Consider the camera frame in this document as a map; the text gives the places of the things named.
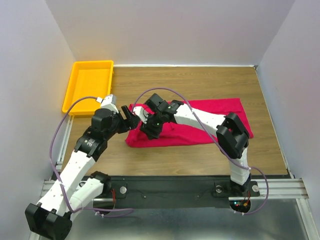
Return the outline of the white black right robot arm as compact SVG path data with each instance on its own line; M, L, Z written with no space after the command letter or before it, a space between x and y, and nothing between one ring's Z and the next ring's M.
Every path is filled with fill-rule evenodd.
M248 190L251 180L247 160L250 134L236 113L209 113L191 107L187 101L167 102L156 93L145 105L151 109L151 113L146 113L142 106L135 106L133 113L140 118L140 131L149 140L160 137L165 123L185 125L204 131L229 160L231 192L242 195Z

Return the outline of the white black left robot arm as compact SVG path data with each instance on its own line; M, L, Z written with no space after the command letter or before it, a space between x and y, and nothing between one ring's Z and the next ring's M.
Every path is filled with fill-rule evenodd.
M50 240L64 240L78 214L95 197L111 193L110 177L101 172L89 177L82 187L79 184L107 149L111 137L138 126L140 118L127 106L121 109L118 112L100 108L94 112L91 125L77 140L68 164L55 183L37 204L27 206L25 216L32 232Z

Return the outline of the pink t shirt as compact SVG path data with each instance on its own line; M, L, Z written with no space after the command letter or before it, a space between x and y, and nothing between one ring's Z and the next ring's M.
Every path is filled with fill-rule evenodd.
M229 113L235 113L248 131L249 137L254 137L239 98L191 100L189 103L192 109L186 103L181 105L174 115L173 122L163 125L158 139L149 140L137 127L129 132L125 139L126 144L132 148L211 144L213 140L203 130L196 117L216 138L217 126L223 123Z

